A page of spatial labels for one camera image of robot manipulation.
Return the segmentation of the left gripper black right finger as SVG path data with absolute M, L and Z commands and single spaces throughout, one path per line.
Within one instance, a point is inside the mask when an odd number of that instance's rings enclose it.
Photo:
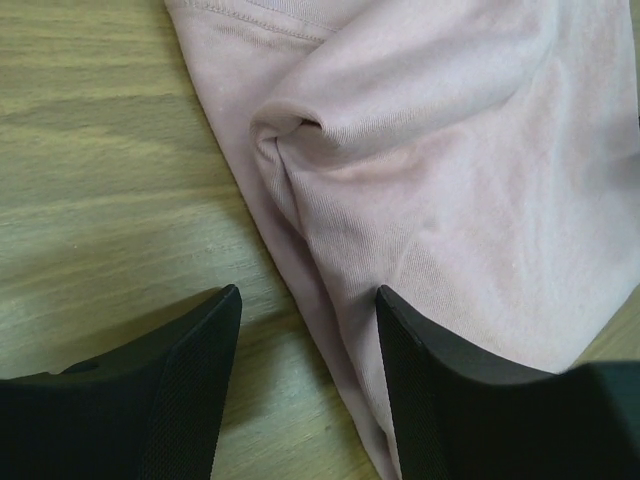
M 560 374 L 495 355 L 389 287 L 376 314 L 406 479 L 635 479 L 639 365 Z

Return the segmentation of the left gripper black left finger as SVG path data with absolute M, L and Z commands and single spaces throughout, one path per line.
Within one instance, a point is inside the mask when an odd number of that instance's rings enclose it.
M 5 479 L 207 479 L 242 313 L 229 285 L 58 373 L 1 384 Z

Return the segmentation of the dusty pink mario t-shirt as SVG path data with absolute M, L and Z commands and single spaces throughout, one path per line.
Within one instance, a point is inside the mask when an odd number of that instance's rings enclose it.
M 626 1 L 171 1 L 218 144 L 378 474 L 373 299 L 569 367 L 639 283 Z

